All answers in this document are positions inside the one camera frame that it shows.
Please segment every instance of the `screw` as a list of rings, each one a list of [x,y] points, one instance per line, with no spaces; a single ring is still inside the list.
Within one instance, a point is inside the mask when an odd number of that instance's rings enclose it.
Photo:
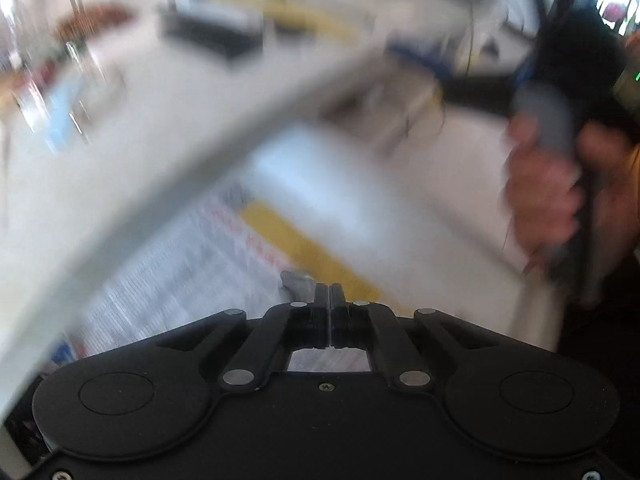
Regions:
[[[231,386],[244,386],[255,379],[255,376],[249,370],[229,370],[222,376],[222,380]]]
[[[426,386],[431,381],[429,375],[420,370],[411,370],[400,374],[399,379],[404,386]]]

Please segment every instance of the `table surface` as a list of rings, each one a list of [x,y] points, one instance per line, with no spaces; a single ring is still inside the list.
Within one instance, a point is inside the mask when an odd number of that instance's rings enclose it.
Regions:
[[[77,142],[68,152],[54,155],[20,117],[10,125],[9,222],[0,234],[0,420],[36,362],[78,310],[180,209],[269,136],[313,115],[322,99],[371,70],[388,34],[400,28],[436,38],[460,30],[468,20],[468,8],[451,0],[335,0],[374,18],[373,30],[363,31],[356,44],[272,42],[260,56],[228,66],[209,52],[159,40],[156,20],[149,14],[159,1],[139,0],[145,17],[93,46],[102,62],[115,62],[123,70],[127,93],[91,127],[89,144]],[[309,156],[313,143],[303,144],[289,147]],[[264,160],[271,161],[262,167],[265,180],[271,175],[278,186],[285,186],[285,173],[275,177],[276,158]],[[299,158],[291,174],[301,171],[301,160],[306,159]],[[317,201],[340,186],[338,175],[308,193],[308,200],[316,201],[307,204],[309,212],[318,212]],[[385,193],[393,189],[387,187]],[[342,195],[341,203],[351,203],[354,218],[363,218],[364,212],[370,217],[371,207],[388,210],[396,204],[389,195],[366,206],[366,197],[374,195],[372,186],[364,191],[352,186],[350,193]],[[285,196],[279,199],[282,212],[295,216]],[[347,196],[354,200],[345,202]],[[326,220],[324,228],[330,225],[326,213],[321,218]],[[371,234],[387,236],[394,218],[386,216]],[[513,309],[521,287],[513,273],[485,258],[468,238],[458,237],[424,208],[412,212],[411,218],[413,231],[407,229],[398,243],[389,238],[385,245],[394,262],[411,258],[420,264],[410,273],[413,278],[419,270],[432,275],[423,288],[405,295],[407,303],[417,303],[417,294],[424,292],[444,304],[455,292],[455,301],[471,305],[485,293],[481,304],[505,302]],[[302,222],[300,227],[313,230],[319,225]],[[351,240],[351,253],[357,254],[358,240],[349,236],[344,221],[334,225],[342,230],[334,233],[333,242],[327,238],[330,249],[339,253],[340,245],[346,246],[340,240]],[[416,230],[426,232],[420,244],[412,242],[411,232]],[[369,246],[370,254],[379,250],[371,238],[359,243],[363,252],[347,262],[388,283],[402,297],[407,281],[385,274],[389,265],[372,267],[364,248]],[[441,260],[443,254],[450,257]],[[502,292],[495,291],[497,286],[504,287]]]
[[[111,38],[96,52],[124,71],[126,99],[91,127],[89,144],[66,153],[52,154],[15,118],[0,234],[0,418],[78,309],[153,232],[261,140],[311,112],[309,96],[377,56],[392,27],[388,6],[352,1],[381,17],[357,44],[268,44],[235,67],[165,41],[114,56]],[[465,26],[466,9],[450,2],[396,1],[405,18],[421,9],[416,30]],[[130,32],[148,34],[153,21]]]

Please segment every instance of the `gray object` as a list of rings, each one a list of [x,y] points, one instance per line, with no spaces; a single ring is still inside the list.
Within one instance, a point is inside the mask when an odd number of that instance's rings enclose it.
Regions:
[[[516,92],[513,106],[516,113],[536,119],[540,148],[577,161],[575,136],[578,124],[571,102],[559,89],[543,82],[528,82]],[[586,205],[577,215],[580,231],[574,238],[563,246],[545,248],[551,280],[571,300],[586,307],[598,303],[603,279],[600,238],[589,217],[599,189],[598,183],[591,186]]]
[[[222,380],[231,386],[244,386],[254,380],[254,374],[249,370],[229,370],[222,376]]]
[[[316,280],[310,274],[302,270],[283,270],[280,279],[283,288],[290,293],[291,301],[313,303],[316,296]]]
[[[431,377],[420,370],[411,370],[400,374],[400,382],[405,386],[426,386],[429,381],[431,381]]]

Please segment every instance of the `blue object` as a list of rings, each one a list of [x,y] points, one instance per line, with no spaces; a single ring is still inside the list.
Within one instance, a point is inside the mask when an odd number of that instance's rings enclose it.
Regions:
[[[74,353],[69,346],[69,343],[60,343],[60,345],[56,348],[56,350],[51,355],[51,360],[57,364],[58,366],[66,365],[68,363],[74,362],[76,359],[74,358]]]
[[[68,147],[69,135],[76,128],[70,114],[83,86],[82,76],[73,75],[55,85],[47,98],[49,123],[44,129],[44,137],[54,152],[62,152]]]
[[[519,88],[520,85],[531,79],[534,68],[534,59],[529,56],[523,64],[521,64],[514,73],[514,87]]]

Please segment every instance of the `human hand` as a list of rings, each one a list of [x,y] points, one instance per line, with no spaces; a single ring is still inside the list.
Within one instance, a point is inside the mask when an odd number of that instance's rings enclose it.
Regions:
[[[575,215],[584,196],[575,187],[578,165],[536,147],[535,121],[516,117],[508,128],[516,142],[511,154],[505,197],[513,210],[516,240],[533,265],[544,266],[546,248],[561,246],[578,229]],[[630,147],[623,134],[590,123],[578,136],[578,156],[606,181],[596,197],[596,229],[611,270],[640,234],[638,196],[628,170]]]

